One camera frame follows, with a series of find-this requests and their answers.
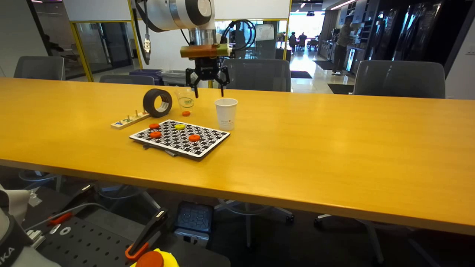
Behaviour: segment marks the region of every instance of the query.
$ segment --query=checkerboard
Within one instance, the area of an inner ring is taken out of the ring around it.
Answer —
[[[175,129],[177,124],[184,124],[185,129]],[[230,135],[230,133],[220,130],[174,120],[166,120],[159,123],[159,125],[158,129],[145,129],[132,134],[130,138],[142,144],[149,144],[151,147],[175,152],[195,160],[201,160]],[[150,133],[152,132],[161,132],[162,135],[160,138],[151,138]],[[199,141],[190,142],[188,137],[192,134],[198,134],[200,136]]]

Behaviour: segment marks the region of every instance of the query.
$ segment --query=chair backrest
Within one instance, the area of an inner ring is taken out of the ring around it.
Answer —
[[[445,73],[439,63],[362,61],[354,95],[445,98]]]
[[[146,86],[155,85],[155,80],[152,76],[141,75],[103,75],[99,82],[110,84],[129,84]]]
[[[64,58],[62,57],[20,57],[14,78],[43,80],[66,80]]]
[[[281,59],[226,59],[229,89],[290,92],[290,65]]]

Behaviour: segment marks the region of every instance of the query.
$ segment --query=chair wheel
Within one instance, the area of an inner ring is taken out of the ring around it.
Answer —
[[[294,223],[294,218],[295,218],[294,215],[287,216],[286,219],[285,219],[285,224],[286,225],[292,225]]]
[[[384,263],[385,263],[384,261],[383,261],[382,263],[379,263],[378,258],[377,258],[377,257],[373,257],[373,261],[372,261],[371,265],[372,265],[373,267],[384,267],[384,266],[385,266]]]
[[[321,220],[319,220],[317,217],[315,217],[315,219],[313,220],[313,227],[319,229],[319,230],[323,230],[323,223]]]

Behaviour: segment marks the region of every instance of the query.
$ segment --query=yellow disc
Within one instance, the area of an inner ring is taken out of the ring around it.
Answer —
[[[185,129],[185,125],[184,124],[177,124],[177,125],[175,125],[175,129],[183,130],[183,129]]]

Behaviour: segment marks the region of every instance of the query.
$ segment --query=black duct tape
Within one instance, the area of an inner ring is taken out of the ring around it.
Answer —
[[[156,108],[155,100],[158,97],[162,98],[161,105]],[[172,104],[173,100],[171,99],[171,95],[165,90],[150,89],[143,97],[143,108],[154,118],[160,118],[168,114]]]

